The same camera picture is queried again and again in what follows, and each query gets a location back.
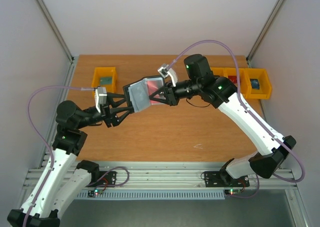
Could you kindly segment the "black leather card holder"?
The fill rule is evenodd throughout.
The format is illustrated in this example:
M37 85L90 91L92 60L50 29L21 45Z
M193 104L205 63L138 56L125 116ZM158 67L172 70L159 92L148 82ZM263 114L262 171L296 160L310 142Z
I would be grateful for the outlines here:
M123 87L127 105L133 107L133 112L138 113L152 105L163 103L150 100L149 96L164 85L164 79L160 75L147 76Z

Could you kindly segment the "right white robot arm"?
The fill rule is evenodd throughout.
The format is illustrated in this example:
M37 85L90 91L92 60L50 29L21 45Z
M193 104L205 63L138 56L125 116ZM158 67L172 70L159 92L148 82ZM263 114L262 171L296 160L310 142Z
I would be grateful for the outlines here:
M184 59L188 79L178 81L176 74L167 64L158 72L163 78L170 77L158 90L150 94L152 101L176 106L181 99L200 96L201 99L228 116L252 141L256 152L242 158L232 158L220 169L219 175L225 185L234 184L239 178L256 174L269 179L287 158L296 140L283 136L268 125L227 77L215 75L207 58L193 54Z

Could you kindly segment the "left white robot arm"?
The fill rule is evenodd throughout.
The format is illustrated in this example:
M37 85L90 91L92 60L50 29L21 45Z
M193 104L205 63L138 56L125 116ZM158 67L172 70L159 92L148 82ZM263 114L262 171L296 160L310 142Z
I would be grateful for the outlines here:
M97 163L82 160L71 178L64 177L75 162L87 139L81 129L104 122L107 127L118 126L133 112L132 106L123 107L124 94L108 93L105 88L95 89L95 105L79 108L73 101L65 100L56 109L57 132L49 147L50 158L30 196L19 209L12 209L7 221L12 227L58 227L61 219L77 197L88 186L101 180Z

